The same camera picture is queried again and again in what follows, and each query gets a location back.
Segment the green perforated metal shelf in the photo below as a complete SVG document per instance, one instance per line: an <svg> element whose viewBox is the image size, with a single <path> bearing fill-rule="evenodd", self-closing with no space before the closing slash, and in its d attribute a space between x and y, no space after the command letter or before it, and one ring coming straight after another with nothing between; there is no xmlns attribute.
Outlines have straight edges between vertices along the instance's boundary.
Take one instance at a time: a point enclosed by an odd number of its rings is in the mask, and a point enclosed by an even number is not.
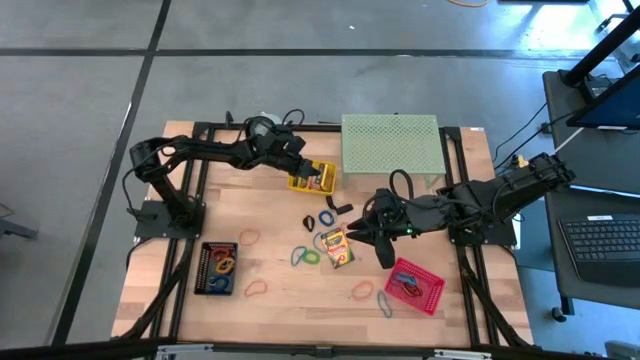
<svg viewBox="0 0 640 360"><path fill-rule="evenodd" d="M341 150L343 187L351 175L396 169L424 176L428 186L446 174L434 115L344 114Z"/></svg>

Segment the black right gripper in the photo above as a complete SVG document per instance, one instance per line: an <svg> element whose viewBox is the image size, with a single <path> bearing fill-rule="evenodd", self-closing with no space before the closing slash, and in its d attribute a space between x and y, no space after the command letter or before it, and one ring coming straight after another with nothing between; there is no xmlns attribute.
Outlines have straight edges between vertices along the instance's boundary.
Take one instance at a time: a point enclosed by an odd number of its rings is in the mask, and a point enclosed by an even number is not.
<svg viewBox="0 0 640 360"><path fill-rule="evenodd" d="M391 235L417 235L409 221L403 199L389 189L377 189L364 205L364 217L347 225L346 237L362 243L375 243L375 253L383 269L395 265L396 255Z"/></svg>

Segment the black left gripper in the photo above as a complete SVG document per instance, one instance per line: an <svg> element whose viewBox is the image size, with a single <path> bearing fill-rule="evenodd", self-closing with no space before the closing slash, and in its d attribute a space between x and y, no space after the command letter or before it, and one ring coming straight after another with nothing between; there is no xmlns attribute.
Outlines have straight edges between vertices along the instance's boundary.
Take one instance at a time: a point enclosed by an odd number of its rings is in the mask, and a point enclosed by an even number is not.
<svg viewBox="0 0 640 360"><path fill-rule="evenodd" d="M307 179L310 175L319 175L320 171L313 162L300 154L306 145L305 140L293 133L287 126L255 125L247 130L247 141L252 148L252 159L248 168L266 165L273 168L295 168L288 172L294 178Z"/></svg>

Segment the grey chair base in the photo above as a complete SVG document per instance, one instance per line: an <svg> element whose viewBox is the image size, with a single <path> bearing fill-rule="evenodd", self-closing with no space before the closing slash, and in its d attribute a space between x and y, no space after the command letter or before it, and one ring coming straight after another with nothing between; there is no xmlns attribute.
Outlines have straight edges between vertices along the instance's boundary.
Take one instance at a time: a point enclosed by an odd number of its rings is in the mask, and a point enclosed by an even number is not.
<svg viewBox="0 0 640 360"><path fill-rule="evenodd" d="M0 203L0 239L4 236L18 236L27 240L35 240L38 232L8 220L14 211Z"/></svg>

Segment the grey box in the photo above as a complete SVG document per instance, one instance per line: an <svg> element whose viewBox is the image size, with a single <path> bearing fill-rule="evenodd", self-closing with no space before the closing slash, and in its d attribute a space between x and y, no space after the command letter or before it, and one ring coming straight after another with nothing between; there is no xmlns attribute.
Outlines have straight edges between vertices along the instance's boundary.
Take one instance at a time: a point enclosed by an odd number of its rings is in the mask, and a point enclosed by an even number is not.
<svg viewBox="0 0 640 360"><path fill-rule="evenodd" d="M622 341L607 341L606 355L613 360L640 360L640 345Z"/></svg>

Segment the red plastic basket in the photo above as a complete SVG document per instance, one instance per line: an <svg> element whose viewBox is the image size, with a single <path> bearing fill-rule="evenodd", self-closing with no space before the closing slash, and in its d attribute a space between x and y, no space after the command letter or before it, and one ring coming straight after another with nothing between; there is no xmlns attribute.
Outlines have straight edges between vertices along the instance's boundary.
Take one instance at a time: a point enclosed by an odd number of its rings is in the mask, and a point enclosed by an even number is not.
<svg viewBox="0 0 640 360"><path fill-rule="evenodd" d="M394 285L391 277L394 272L406 272L413 274L418 281L418 286L423 290L421 298L410 298L403 292L402 286ZM441 295L444 291L445 280L428 270L408 261L405 258L398 258L388 276L384 286L387 295L403 302L404 304L426 314L433 316L438 308Z"/></svg>

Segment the black monitor stand pole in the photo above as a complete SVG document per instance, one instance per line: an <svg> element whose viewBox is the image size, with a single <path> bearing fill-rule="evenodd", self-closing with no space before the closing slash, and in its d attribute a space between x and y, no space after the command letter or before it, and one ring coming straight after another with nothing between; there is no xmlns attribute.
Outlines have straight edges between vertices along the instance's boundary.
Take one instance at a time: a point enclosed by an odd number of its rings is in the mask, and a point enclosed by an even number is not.
<svg viewBox="0 0 640 360"><path fill-rule="evenodd" d="M605 58L640 29L640 5L629 13L570 71L561 74L562 82L573 86L582 81Z"/></svg>

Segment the black plastic basket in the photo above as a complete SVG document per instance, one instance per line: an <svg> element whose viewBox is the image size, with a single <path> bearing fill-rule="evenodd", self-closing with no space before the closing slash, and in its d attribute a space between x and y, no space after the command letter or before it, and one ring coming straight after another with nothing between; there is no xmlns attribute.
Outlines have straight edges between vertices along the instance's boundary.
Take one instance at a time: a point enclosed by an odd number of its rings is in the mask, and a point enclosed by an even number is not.
<svg viewBox="0 0 640 360"><path fill-rule="evenodd" d="M235 267L234 269L225 274L230 279L230 284L227 287L227 291L222 294L212 294L208 292L208 281L211 277L219 275L215 271L216 263L211 260L210 252L215 247L225 247L230 248L232 254L230 257L235 259ZM234 290L236 269L237 269L237 261L238 261L238 244L234 242L204 242L201 245L200 257L198 260L198 267L196 272L196 283L194 287L194 293L196 295L224 295L230 296Z"/></svg>

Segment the black computer keyboard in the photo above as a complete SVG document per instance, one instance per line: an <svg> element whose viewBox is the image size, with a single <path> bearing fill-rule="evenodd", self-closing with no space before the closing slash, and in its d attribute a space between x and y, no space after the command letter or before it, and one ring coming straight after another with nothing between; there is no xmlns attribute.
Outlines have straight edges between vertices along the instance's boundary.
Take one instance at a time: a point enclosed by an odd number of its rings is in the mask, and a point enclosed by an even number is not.
<svg viewBox="0 0 640 360"><path fill-rule="evenodd" d="M640 214L562 218L558 225L582 281L640 288Z"/></svg>

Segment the yellow plastic basket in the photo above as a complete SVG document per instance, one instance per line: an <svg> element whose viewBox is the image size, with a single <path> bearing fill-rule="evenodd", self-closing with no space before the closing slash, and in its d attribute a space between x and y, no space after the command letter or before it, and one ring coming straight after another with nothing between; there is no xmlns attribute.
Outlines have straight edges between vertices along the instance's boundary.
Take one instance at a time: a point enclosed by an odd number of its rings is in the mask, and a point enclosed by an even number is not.
<svg viewBox="0 0 640 360"><path fill-rule="evenodd" d="M311 191L311 190L298 191L298 192L311 193L311 194L317 194L317 195L323 195L323 196L332 195L334 193L334 190L335 190L335 184L336 184L336 179L337 179L337 166L335 164L331 163L331 162L326 162L326 161L313 160L312 162L313 162L314 167L317 168L320 171L319 175L321 175L323 173L330 173L330 174L332 174L334 176L333 192L332 193L321 193L321 192L315 192L315 191ZM291 176L288 176L287 187L290 190L294 190L294 189L291 188L291 185L290 185L291 178L292 178Z"/></svg>

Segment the dark computer monitor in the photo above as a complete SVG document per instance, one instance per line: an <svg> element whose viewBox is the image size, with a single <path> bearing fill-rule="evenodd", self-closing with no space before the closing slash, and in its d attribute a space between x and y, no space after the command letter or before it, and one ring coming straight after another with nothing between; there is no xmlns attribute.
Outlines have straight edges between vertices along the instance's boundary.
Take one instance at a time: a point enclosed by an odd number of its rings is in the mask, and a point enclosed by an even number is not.
<svg viewBox="0 0 640 360"><path fill-rule="evenodd" d="M588 75L578 90L586 105L566 121L569 127L640 130L640 65L622 78Z"/></svg>

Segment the black side desk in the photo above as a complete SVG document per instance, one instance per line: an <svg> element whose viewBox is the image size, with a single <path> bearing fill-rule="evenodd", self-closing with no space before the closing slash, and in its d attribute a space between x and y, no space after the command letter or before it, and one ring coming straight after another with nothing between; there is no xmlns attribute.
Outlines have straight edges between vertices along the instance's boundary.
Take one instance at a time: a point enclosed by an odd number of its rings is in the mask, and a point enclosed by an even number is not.
<svg viewBox="0 0 640 360"><path fill-rule="evenodd" d="M640 214L640 199L569 189L545 196L557 287L565 298L640 309L640 288L582 281L573 268L558 221L591 215Z"/></svg>
<svg viewBox="0 0 640 360"><path fill-rule="evenodd" d="M581 109L580 92L566 86L556 71L542 75L554 146L576 175L575 186L640 196L640 132L566 125L564 116Z"/></svg>

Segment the black table edge bar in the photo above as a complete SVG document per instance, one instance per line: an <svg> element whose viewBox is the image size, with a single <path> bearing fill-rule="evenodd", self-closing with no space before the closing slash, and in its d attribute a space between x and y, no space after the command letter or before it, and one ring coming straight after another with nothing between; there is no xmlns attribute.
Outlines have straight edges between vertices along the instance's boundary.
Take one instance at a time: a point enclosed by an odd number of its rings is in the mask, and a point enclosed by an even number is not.
<svg viewBox="0 0 640 360"><path fill-rule="evenodd" d="M398 356L452 360L613 360L586 353L564 353L537 346L508 347L478 344L470 347L393 347L346 345L288 345L242 343L180 343L173 338L115 339L101 342L0 349L0 360L133 360L152 355L182 353L255 353L337 356Z"/></svg>

